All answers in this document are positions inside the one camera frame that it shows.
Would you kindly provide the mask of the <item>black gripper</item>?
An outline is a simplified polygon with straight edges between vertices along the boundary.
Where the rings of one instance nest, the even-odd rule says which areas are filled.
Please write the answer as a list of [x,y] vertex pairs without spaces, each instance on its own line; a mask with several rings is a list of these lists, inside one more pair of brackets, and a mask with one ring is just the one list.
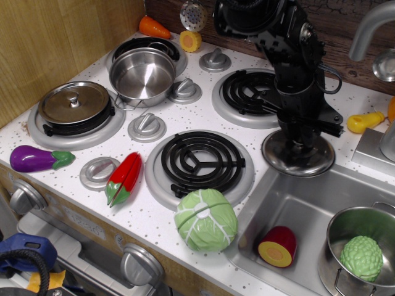
[[301,90],[275,83],[275,89],[278,95],[274,98],[261,96],[261,106],[267,112],[290,117],[278,119],[289,142],[316,147],[321,132],[335,137],[343,133],[343,117],[328,104],[324,92],[314,82]]

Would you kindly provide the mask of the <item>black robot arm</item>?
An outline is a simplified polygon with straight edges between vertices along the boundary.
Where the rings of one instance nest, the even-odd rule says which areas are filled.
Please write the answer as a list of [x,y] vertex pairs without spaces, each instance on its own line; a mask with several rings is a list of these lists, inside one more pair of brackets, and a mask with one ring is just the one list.
[[325,100],[325,73],[339,73],[322,62],[320,41],[297,1],[216,1],[214,27],[221,36],[245,39],[265,54],[275,71],[280,95],[276,112],[291,141],[311,148],[321,133],[340,137],[342,116]]

